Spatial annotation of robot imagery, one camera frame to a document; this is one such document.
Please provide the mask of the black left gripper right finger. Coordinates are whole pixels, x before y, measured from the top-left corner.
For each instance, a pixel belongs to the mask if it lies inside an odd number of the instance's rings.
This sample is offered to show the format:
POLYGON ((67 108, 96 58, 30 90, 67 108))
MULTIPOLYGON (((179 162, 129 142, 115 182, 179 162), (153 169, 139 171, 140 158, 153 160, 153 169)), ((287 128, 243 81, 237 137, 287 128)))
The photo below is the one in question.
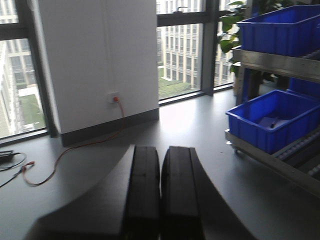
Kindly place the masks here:
POLYGON ((161 193, 163 240, 255 239, 211 182, 192 147, 169 147, 161 193))

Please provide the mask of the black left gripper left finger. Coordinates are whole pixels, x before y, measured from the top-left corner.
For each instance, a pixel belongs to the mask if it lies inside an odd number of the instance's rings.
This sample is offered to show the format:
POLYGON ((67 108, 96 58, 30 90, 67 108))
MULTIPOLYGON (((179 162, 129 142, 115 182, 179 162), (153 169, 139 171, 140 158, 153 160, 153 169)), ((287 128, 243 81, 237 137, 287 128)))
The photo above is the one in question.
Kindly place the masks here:
POLYGON ((130 145, 86 193, 36 220, 26 240, 154 240, 160 169, 155 147, 130 145))

